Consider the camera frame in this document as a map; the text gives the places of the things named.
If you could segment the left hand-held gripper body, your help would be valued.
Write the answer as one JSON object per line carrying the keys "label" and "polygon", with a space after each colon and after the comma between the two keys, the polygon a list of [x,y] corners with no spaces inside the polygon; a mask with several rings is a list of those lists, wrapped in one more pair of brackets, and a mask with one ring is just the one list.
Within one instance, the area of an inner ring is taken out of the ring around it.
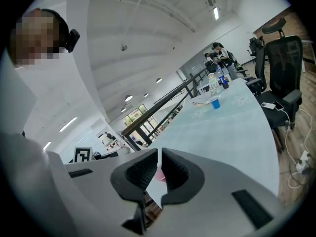
{"label": "left hand-held gripper body", "polygon": [[101,158],[99,152],[94,152],[92,147],[75,147],[73,162],[86,162]]}

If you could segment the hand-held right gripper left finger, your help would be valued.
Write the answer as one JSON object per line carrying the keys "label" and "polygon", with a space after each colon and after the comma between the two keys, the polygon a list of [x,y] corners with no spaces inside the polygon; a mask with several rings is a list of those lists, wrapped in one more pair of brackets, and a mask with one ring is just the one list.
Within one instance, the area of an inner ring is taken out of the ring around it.
{"label": "hand-held right gripper left finger", "polygon": [[145,193],[158,163],[157,149],[65,165],[75,186],[101,214],[108,227],[144,235]]}

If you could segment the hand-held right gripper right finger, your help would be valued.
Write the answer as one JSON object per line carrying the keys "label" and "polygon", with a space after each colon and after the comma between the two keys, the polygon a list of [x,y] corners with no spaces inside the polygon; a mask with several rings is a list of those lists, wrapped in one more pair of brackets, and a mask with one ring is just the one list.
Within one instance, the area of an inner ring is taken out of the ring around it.
{"label": "hand-held right gripper right finger", "polygon": [[277,197],[235,167],[163,148],[167,193],[150,237],[244,237],[283,213]]}

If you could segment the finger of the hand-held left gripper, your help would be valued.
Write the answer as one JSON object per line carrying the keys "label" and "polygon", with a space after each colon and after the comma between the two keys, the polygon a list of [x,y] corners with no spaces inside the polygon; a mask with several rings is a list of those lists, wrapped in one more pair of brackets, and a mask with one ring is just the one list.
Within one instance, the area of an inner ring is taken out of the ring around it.
{"label": "finger of the hand-held left gripper", "polygon": [[121,148],[119,150],[102,155],[102,158],[114,158],[114,157],[129,154],[129,153],[130,153],[130,148]]}

